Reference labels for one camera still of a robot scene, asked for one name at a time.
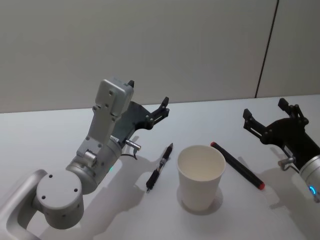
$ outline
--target white paper cup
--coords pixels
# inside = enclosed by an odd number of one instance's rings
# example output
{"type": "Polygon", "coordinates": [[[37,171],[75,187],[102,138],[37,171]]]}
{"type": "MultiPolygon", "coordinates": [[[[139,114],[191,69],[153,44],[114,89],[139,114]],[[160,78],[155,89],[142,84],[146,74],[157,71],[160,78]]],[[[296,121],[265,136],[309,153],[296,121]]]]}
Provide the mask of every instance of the white paper cup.
{"type": "Polygon", "coordinates": [[[190,146],[179,154],[177,168],[184,205],[192,211],[208,209],[226,168],[222,153],[210,146],[190,146]]]}

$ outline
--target white table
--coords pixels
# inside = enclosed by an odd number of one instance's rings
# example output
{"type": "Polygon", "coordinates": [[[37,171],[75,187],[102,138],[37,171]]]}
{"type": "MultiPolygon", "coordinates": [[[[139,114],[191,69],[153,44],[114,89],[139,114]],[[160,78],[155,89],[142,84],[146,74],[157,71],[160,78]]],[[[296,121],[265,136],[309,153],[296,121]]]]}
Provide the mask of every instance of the white table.
{"type": "MultiPolygon", "coordinates": [[[[307,133],[320,144],[320,95],[286,97],[310,120],[307,133]]],[[[122,157],[98,189],[84,196],[82,220],[68,230],[50,227],[37,213],[28,230],[42,240],[312,240],[320,239],[320,205],[299,175],[282,172],[282,151],[263,145],[243,129],[248,108],[264,125],[287,117],[279,97],[170,104],[169,117],[151,131],[135,133],[142,145],[138,161],[122,157]],[[190,145],[219,143],[265,183],[259,191],[227,165],[217,199],[205,215],[179,203],[176,162],[190,145]],[[155,188],[145,183],[165,147],[174,143],[155,188]]],[[[147,106],[154,110],[156,105],[147,106]]],[[[21,175],[64,169],[86,136],[91,109],[0,114],[0,197],[21,175]]]]}

